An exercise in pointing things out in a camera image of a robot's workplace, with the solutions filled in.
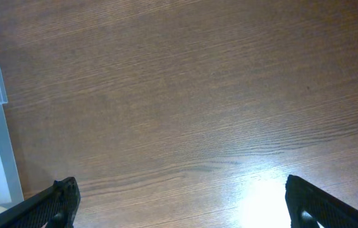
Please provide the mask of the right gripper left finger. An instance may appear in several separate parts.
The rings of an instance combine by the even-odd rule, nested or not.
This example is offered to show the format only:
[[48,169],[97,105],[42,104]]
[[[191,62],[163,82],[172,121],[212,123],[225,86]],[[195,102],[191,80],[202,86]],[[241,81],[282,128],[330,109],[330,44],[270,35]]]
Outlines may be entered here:
[[0,213],[0,228],[73,228],[79,204],[77,181],[67,177]]

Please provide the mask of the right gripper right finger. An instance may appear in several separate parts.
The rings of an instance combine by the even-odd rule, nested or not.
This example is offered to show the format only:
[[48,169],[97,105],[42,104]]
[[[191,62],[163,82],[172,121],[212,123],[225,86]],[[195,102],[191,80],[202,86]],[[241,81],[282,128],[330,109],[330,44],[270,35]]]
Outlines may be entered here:
[[296,175],[289,175],[285,200],[292,228],[358,228],[358,210]]

